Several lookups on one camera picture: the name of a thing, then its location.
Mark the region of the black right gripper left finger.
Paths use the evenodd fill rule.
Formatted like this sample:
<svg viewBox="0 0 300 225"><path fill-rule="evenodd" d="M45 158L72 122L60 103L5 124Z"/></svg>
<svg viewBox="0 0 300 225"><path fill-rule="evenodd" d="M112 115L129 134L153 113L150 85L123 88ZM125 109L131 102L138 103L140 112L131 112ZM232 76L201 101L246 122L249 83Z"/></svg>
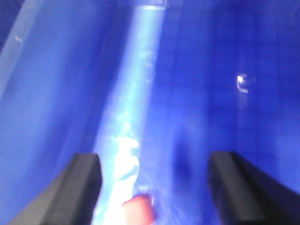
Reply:
<svg viewBox="0 0 300 225"><path fill-rule="evenodd" d="M98 154L75 154L60 175L11 225L89 225L102 187Z"/></svg>

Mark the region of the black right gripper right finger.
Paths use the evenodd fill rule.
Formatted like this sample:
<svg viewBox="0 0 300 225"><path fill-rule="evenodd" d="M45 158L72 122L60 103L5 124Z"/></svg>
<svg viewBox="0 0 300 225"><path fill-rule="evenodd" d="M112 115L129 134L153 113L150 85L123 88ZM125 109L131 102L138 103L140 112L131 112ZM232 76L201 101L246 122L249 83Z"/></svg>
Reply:
<svg viewBox="0 0 300 225"><path fill-rule="evenodd" d="M300 195L232 151L214 151L208 183L223 225L298 225Z"/></svg>

